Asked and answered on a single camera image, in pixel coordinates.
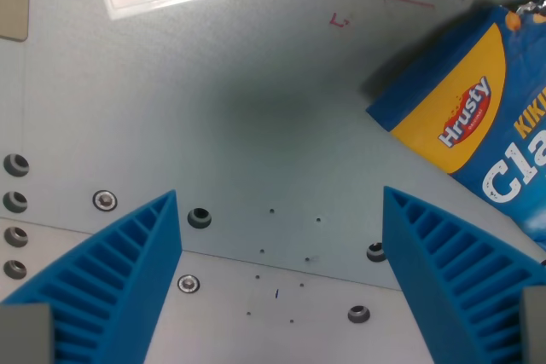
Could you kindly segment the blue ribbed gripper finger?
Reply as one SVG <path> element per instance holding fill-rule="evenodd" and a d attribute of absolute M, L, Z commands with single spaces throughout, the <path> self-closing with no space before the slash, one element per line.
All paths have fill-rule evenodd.
<path fill-rule="evenodd" d="M 545 268 L 506 242 L 395 188 L 382 245 L 436 363 L 521 363 L 522 291 Z"/>
<path fill-rule="evenodd" d="M 181 253 L 170 191 L 91 235 L 3 304 L 51 307 L 56 363 L 142 363 Z"/>

